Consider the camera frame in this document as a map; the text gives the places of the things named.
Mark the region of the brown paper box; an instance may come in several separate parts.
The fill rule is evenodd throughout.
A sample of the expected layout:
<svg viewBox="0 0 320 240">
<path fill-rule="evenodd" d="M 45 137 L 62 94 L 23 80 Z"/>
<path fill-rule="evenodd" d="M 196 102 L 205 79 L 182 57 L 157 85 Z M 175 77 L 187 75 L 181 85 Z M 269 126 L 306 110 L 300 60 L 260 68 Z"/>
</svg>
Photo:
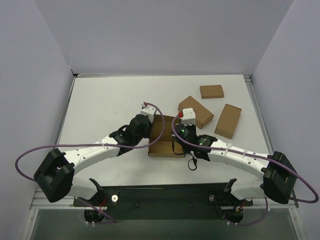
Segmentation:
<svg viewBox="0 0 320 240">
<path fill-rule="evenodd" d="M 173 116 L 164 115 L 164 130 L 159 138 L 154 144 L 148 147 L 148 156 L 157 158 L 184 158 L 183 149 L 180 144 L 176 141 L 173 142 L 172 131 L 172 120 Z M 152 129 L 150 132 L 149 142 L 153 142 L 158 138 L 162 132 L 163 121 L 159 114 L 154 116 Z"/>
</svg>

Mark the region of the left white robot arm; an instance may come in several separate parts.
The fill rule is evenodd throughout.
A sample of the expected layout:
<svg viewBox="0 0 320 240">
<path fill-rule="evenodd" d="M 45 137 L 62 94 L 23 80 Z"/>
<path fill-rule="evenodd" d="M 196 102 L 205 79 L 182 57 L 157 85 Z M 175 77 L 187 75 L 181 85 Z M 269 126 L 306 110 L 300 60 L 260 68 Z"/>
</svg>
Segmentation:
<svg viewBox="0 0 320 240">
<path fill-rule="evenodd" d="M 76 174 L 131 151 L 142 139 L 149 138 L 153 120 L 151 115 L 137 114 L 129 125 L 112 132 L 95 146 L 65 152 L 58 148 L 51 150 L 33 176 L 36 183 L 51 203 L 66 196 L 92 199 L 102 188 L 93 178 L 81 179 Z"/>
</svg>

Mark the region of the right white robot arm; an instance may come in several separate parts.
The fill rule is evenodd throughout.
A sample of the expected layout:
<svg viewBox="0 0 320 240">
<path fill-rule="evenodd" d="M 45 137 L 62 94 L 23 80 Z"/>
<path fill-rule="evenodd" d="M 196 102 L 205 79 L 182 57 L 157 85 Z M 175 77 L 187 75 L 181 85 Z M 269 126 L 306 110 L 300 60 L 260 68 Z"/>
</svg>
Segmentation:
<svg viewBox="0 0 320 240">
<path fill-rule="evenodd" d="M 182 123 L 174 125 L 172 135 L 182 150 L 196 159 L 226 164 L 253 175 L 249 180 L 230 180 L 226 191 L 236 199 L 267 197 L 279 204 L 289 202 L 297 178 L 288 172 L 294 167 L 283 153 L 276 151 L 258 157 L 213 136 L 197 135 L 194 125 Z"/>
</svg>

